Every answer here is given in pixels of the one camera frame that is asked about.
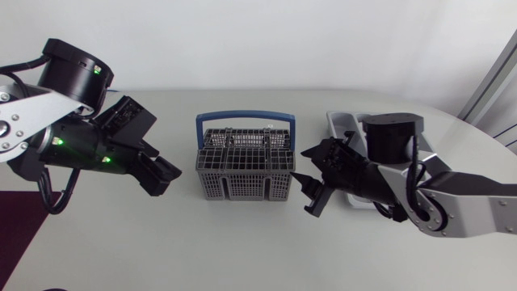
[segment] black cable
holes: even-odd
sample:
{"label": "black cable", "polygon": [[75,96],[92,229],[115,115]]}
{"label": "black cable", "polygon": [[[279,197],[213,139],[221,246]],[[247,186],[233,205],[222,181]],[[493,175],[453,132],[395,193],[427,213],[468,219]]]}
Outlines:
{"label": "black cable", "polygon": [[33,61],[28,61],[25,63],[15,64],[15,65],[4,65],[3,67],[0,67],[0,74],[4,73],[15,73],[23,70],[29,70],[34,69],[36,67],[39,67],[40,65],[43,65],[47,61],[50,60],[50,57],[47,56],[41,56]]}
{"label": "black cable", "polygon": [[511,146],[511,145],[515,144],[516,142],[517,142],[517,140],[514,140],[514,141],[512,141],[511,143],[509,143],[509,144],[505,145],[505,147]]}
{"label": "black cable", "polygon": [[74,191],[75,184],[78,181],[80,169],[73,169],[72,174],[68,179],[68,183],[66,184],[66,189],[61,191],[62,195],[58,202],[54,205],[52,203],[52,185],[50,184],[50,174],[48,173],[48,168],[45,168],[41,173],[40,180],[38,181],[38,188],[40,190],[41,198],[43,200],[43,206],[50,214],[59,214],[61,213],[68,204],[70,197],[72,196],[72,192]]}
{"label": "black cable", "polygon": [[387,210],[386,207],[384,207],[381,203],[373,201],[373,205],[375,206],[377,211],[379,211],[379,213],[383,217],[386,217],[386,218],[389,218],[389,219],[391,219],[393,217],[393,215],[391,215],[389,210]]}
{"label": "black cable", "polygon": [[19,78],[18,76],[16,76],[13,73],[2,73],[2,74],[15,80],[15,83],[18,84],[18,87],[22,91],[24,98],[27,98],[29,96],[29,89],[27,88],[27,85],[25,85],[25,83],[22,81],[21,78]]}
{"label": "black cable", "polygon": [[418,206],[417,202],[417,184],[418,181],[423,177],[425,173],[425,166],[422,166],[422,170],[418,173],[417,176],[417,168],[418,168],[418,139],[417,136],[413,136],[413,153],[411,155],[411,164],[408,169],[407,178],[406,178],[406,199],[410,204],[410,208],[415,211],[418,217],[423,221],[429,220],[429,214],[422,210]]}
{"label": "black cable", "polygon": [[505,129],[505,130],[501,131],[499,134],[496,134],[496,135],[494,136],[494,138],[496,138],[496,137],[500,136],[501,134],[503,134],[503,133],[507,132],[507,131],[508,131],[508,130],[510,130],[510,129],[513,129],[515,126],[517,126],[517,124],[513,124],[511,127],[509,127],[509,128],[507,128],[507,129]]}

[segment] black cylindrical motor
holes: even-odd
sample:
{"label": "black cylindrical motor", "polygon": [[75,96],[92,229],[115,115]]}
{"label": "black cylindrical motor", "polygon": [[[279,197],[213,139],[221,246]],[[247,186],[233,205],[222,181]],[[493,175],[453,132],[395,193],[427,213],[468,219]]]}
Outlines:
{"label": "black cylindrical motor", "polygon": [[38,86],[60,92],[98,112],[113,79],[111,69],[98,58],[62,40],[48,39],[43,54],[50,57],[50,61]]}
{"label": "black cylindrical motor", "polygon": [[384,164],[411,161],[412,136],[423,132],[423,117],[412,113],[389,113],[363,119],[368,159]]}

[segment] screw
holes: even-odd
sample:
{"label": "screw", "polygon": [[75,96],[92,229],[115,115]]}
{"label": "screw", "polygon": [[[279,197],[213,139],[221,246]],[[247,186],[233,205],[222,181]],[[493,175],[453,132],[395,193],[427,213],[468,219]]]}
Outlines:
{"label": "screw", "polygon": [[9,101],[9,99],[10,99],[10,98],[11,98],[11,97],[10,97],[10,96],[9,96],[9,94],[7,94],[7,93],[1,93],[1,94],[0,94],[0,100],[1,100],[1,101]]}

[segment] green led light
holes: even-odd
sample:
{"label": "green led light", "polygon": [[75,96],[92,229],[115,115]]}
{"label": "green led light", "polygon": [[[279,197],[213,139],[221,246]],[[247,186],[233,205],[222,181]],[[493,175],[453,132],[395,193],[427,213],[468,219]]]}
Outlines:
{"label": "green led light", "polygon": [[100,74],[100,70],[102,70],[101,67],[99,67],[98,65],[94,66],[94,74]]}
{"label": "green led light", "polygon": [[65,142],[62,139],[60,139],[59,137],[54,137],[52,139],[52,144],[55,145],[55,146],[60,146],[60,145],[62,145],[64,143]]}

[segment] white wall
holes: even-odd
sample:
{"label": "white wall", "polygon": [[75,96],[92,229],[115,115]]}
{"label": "white wall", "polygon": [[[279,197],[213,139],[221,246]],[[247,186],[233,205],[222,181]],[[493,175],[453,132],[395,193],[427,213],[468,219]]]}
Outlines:
{"label": "white wall", "polygon": [[515,0],[4,0],[0,13],[2,64],[56,37],[105,61],[117,90],[355,88],[454,115],[517,28]]}

